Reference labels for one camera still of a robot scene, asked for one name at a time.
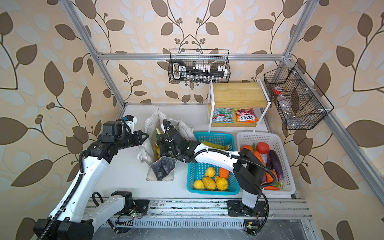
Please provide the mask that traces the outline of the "dark zucchini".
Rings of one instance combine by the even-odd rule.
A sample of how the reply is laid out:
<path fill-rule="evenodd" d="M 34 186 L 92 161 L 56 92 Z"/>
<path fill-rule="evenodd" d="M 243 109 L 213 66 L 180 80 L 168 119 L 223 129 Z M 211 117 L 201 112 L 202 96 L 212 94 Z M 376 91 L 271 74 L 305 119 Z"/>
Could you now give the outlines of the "dark zucchini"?
<path fill-rule="evenodd" d="M 156 132 L 157 132 L 157 134 L 156 134 L 156 137 L 157 137 L 157 144 L 159 145 L 160 142 L 162 141 L 163 134 L 162 134 L 162 132 L 161 132 L 158 128 L 156 128 Z"/>

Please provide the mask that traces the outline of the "white canvas grocery bag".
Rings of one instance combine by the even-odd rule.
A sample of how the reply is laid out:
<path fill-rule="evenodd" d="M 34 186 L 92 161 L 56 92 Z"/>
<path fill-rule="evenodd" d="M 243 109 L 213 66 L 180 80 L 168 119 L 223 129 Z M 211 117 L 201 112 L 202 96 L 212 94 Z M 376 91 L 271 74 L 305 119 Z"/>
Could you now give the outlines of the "white canvas grocery bag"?
<path fill-rule="evenodd" d="M 190 128 L 182 120 L 169 118 L 159 109 L 156 109 L 155 112 L 144 122 L 142 132 L 147 133 L 149 137 L 141 146 L 139 146 L 140 151 L 138 155 L 138 159 L 141 162 L 145 162 L 149 166 L 147 181 L 150 182 L 158 180 L 170 182 L 174 179 L 174 169 L 178 160 L 168 157 L 158 158 L 159 154 L 157 154 L 155 148 L 155 142 L 157 141 L 156 129 L 161 129 L 161 124 L 165 119 L 171 122 L 171 125 L 179 131 L 183 138 L 188 141 L 196 140 L 193 128 Z M 157 174 L 161 174 L 162 177 L 158 179 Z"/>

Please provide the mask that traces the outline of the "orange fruit white basket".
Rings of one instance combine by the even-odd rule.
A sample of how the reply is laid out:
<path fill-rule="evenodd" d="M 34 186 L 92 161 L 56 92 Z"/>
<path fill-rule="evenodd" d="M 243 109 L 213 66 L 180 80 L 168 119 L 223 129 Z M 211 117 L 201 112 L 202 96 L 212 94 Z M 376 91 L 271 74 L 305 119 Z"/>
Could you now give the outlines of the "orange fruit white basket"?
<path fill-rule="evenodd" d="M 254 152 L 253 147 L 250 146 L 250 145 L 243 145 L 243 146 L 241 147 L 241 151 L 243 151 L 244 149 L 250 150 L 252 153 Z"/>

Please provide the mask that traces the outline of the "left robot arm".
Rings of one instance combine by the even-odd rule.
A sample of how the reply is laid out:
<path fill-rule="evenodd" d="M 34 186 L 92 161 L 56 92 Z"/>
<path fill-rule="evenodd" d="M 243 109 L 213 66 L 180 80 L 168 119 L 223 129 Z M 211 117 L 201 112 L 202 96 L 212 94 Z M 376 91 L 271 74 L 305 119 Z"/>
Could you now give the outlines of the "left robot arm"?
<path fill-rule="evenodd" d="M 79 172 L 57 207 L 46 219 L 39 219 L 33 230 L 40 240 L 90 240 L 94 233 L 116 213 L 135 214 L 132 193 L 115 191 L 91 213 L 85 209 L 94 188 L 114 156 L 126 148 L 140 146 L 149 137 L 134 131 L 137 118 L 127 115 L 103 124 L 96 142 L 79 155 Z"/>

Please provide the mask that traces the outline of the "red green candy bag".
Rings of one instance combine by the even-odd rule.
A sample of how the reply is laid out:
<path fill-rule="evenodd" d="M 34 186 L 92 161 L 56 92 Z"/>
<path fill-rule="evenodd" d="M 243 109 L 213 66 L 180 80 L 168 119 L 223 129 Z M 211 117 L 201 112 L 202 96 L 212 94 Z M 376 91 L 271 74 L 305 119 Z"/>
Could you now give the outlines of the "red green candy bag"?
<path fill-rule="evenodd" d="M 214 109 L 213 123 L 233 123 L 233 110 L 231 108 Z"/>

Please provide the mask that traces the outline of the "orange Fox's candy bag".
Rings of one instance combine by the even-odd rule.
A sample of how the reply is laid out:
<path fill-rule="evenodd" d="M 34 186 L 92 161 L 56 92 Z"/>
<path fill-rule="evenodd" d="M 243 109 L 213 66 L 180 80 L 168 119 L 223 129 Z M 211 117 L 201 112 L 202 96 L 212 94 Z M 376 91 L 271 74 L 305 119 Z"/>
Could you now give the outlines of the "orange Fox's candy bag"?
<path fill-rule="evenodd" d="M 251 123 L 255 124 L 259 121 L 253 108 L 235 108 L 236 120 L 239 123 Z"/>

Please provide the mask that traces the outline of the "green banana bunch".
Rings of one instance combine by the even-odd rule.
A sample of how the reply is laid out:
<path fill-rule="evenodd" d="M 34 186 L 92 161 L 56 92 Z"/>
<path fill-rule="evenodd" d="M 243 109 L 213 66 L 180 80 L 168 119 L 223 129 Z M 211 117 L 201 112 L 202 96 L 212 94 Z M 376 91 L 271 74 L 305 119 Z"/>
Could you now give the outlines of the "green banana bunch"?
<path fill-rule="evenodd" d="M 210 147 L 210 148 L 215 148 L 215 149 L 219 149 L 219 150 L 223 150 L 223 151 L 229 150 L 229 145 L 222 146 L 222 145 L 218 145 L 218 144 L 209 143 L 206 141 L 201 141 L 201 143 Z"/>

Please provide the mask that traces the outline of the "orange tangerine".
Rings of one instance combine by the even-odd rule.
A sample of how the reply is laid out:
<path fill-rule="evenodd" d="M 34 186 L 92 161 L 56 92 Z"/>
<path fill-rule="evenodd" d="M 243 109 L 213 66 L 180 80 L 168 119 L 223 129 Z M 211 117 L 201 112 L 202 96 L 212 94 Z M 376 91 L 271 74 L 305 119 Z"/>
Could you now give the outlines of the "orange tangerine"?
<path fill-rule="evenodd" d="M 230 175 L 229 170 L 226 170 L 224 168 L 219 168 L 219 177 L 224 178 L 224 179 L 228 179 L 229 175 Z"/>

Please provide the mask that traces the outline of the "white plastic basket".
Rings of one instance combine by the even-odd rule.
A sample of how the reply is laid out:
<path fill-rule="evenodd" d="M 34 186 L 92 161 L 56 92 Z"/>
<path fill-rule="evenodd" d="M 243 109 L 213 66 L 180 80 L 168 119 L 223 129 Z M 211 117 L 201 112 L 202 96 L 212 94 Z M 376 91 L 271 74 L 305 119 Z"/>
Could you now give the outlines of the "white plastic basket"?
<path fill-rule="evenodd" d="M 296 192 L 296 186 L 292 171 L 289 167 L 287 155 L 285 153 L 283 143 L 278 135 L 262 132 L 239 132 L 237 134 L 238 149 L 244 145 L 256 147 L 260 142 L 266 143 L 270 147 L 271 154 L 267 154 L 267 160 L 272 161 L 272 166 L 278 162 L 277 171 L 279 190 L 263 190 L 267 197 L 288 199 Z"/>

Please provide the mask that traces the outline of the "orange carrot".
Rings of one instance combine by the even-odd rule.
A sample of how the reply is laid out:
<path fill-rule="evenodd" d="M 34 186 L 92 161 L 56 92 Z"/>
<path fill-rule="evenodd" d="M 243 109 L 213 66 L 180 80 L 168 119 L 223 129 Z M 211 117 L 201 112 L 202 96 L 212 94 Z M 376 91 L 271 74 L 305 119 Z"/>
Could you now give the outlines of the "orange carrot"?
<path fill-rule="evenodd" d="M 281 190 L 279 187 L 276 187 L 276 186 L 268 186 L 268 187 L 264 187 L 264 190 L 268 190 L 268 191 L 279 191 Z"/>
<path fill-rule="evenodd" d="M 263 158 L 262 158 L 262 155 L 258 152 L 258 151 L 255 151 L 254 152 L 254 155 L 257 157 L 257 159 L 265 166 L 265 163 L 263 161 Z"/>

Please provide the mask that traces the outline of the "white wooden shelf rack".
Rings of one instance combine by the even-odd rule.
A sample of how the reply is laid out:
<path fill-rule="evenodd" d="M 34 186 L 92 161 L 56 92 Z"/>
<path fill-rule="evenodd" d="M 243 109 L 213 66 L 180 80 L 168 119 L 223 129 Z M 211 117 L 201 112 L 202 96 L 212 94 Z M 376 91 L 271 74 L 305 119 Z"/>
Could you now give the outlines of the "white wooden shelf rack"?
<path fill-rule="evenodd" d="M 266 88 L 262 81 L 258 79 L 255 83 L 210 83 L 208 93 L 208 113 L 209 125 L 208 131 L 212 128 L 246 128 L 253 132 L 267 132 L 266 113 L 271 106 L 271 100 L 268 97 Z M 251 124 L 241 124 L 236 121 L 236 115 L 233 114 L 233 123 L 213 123 L 214 109 L 226 108 L 253 108 L 259 121 Z"/>

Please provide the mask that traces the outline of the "small orange pumpkin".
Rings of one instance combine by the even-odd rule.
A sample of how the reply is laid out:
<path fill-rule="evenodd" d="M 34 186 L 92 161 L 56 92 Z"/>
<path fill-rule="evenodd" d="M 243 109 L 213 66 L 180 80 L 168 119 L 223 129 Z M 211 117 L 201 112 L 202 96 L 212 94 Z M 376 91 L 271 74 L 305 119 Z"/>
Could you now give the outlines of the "small orange pumpkin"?
<path fill-rule="evenodd" d="M 279 181 L 279 178 L 276 174 L 275 171 L 271 170 L 273 176 L 276 178 L 277 182 Z M 272 183 L 273 182 L 273 177 L 269 173 L 266 173 L 266 183 Z"/>

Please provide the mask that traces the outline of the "purple eggplant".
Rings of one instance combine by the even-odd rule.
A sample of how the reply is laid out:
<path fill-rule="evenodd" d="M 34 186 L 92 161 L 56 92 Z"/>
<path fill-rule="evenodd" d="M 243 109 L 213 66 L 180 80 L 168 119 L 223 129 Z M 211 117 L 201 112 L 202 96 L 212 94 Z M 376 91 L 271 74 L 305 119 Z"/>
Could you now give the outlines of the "purple eggplant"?
<path fill-rule="evenodd" d="M 283 189 L 285 186 L 284 171 L 280 159 L 274 150 L 269 151 L 269 161 L 279 178 L 279 185 Z"/>

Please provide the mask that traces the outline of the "plastic bottle red cap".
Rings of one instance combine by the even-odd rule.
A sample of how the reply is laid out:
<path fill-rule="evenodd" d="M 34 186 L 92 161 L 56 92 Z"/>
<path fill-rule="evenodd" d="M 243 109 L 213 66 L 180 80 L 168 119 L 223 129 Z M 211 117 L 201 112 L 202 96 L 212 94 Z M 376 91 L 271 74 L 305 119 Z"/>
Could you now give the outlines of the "plastic bottle red cap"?
<path fill-rule="evenodd" d="M 275 86 L 273 88 L 273 93 L 275 95 L 275 99 L 278 102 L 278 106 L 282 111 L 291 111 L 292 110 L 292 101 L 289 96 L 285 96 L 283 94 L 283 89 L 279 86 Z"/>

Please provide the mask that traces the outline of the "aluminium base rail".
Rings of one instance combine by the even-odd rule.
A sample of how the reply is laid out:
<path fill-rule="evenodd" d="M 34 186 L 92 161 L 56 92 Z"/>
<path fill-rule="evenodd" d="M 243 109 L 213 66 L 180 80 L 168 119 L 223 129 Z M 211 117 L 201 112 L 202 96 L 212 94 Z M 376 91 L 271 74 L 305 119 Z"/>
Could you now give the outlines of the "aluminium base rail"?
<path fill-rule="evenodd" d="M 257 203 L 251 216 L 240 213 L 236 199 L 135 199 L 136 207 L 118 212 L 110 221 L 118 228 L 243 229 L 268 221 L 307 222 L 313 219 L 306 201 L 271 199 Z"/>

